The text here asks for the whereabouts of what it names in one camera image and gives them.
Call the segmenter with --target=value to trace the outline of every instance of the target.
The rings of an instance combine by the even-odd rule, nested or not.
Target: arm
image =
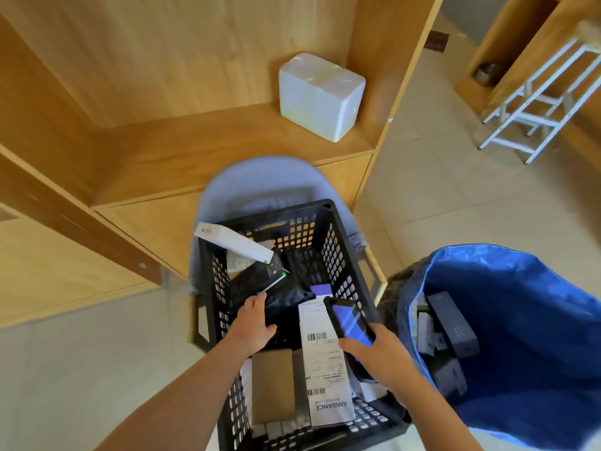
[[[127,417],[97,451],[205,449],[242,364],[275,334],[275,325],[265,327],[265,297],[248,298],[225,338]]]
[[[355,356],[409,410],[425,449],[483,451],[447,401],[415,368],[397,336],[381,324],[370,326],[376,334],[373,346],[340,339],[340,348]]]

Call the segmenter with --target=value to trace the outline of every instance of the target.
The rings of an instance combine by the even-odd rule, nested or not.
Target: black plastic crate
[[[355,300],[368,321],[380,322],[332,201],[315,201],[219,224],[257,242],[274,239],[280,248],[296,247],[312,284],[330,283],[336,297]],[[209,351],[225,337],[234,317],[227,312],[229,276],[225,268],[225,250],[202,239],[198,239],[198,244],[203,290],[195,298],[195,308],[206,307],[209,341],[198,332],[198,313],[193,313],[194,343],[202,350]],[[278,332],[266,349],[301,348],[297,307],[278,317],[275,322]],[[266,435],[252,438],[239,375],[219,417],[219,448],[221,451],[361,450],[407,430],[409,420],[406,411],[391,395],[370,403],[359,399],[353,402],[357,419],[352,423],[328,428],[304,428],[276,440],[267,440]]]

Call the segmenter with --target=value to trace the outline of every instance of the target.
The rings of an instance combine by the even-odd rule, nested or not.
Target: smartphone
[[[373,345],[376,336],[365,317],[361,314],[361,309],[359,309],[356,302],[328,296],[323,300],[323,303],[339,339],[350,337],[364,345]],[[372,376],[367,373],[365,367],[361,365],[356,357],[347,353],[344,354],[344,357],[359,381],[374,383]]]

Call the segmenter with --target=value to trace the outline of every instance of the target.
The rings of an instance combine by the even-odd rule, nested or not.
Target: hand
[[[372,346],[366,346],[355,339],[340,339],[338,345],[356,357],[365,370],[382,386],[400,396],[399,392],[408,386],[410,378],[419,376],[413,359],[398,337],[381,324],[370,324],[376,334]]]
[[[236,348],[242,349],[245,358],[262,349],[275,335],[275,324],[265,326],[266,297],[267,293],[249,297],[225,334],[224,340],[234,341]]]

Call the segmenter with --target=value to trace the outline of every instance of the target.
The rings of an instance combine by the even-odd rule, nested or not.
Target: chair backrest
[[[310,163],[287,156],[262,156],[236,163],[208,184],[200,199],[194,227],[232,218],[283,209],[321,199],[333,200],[344,229],[356,251],[367,245],[355,218],[338,192]],[[189,280],[198,292],[198,245],[192,243]]]

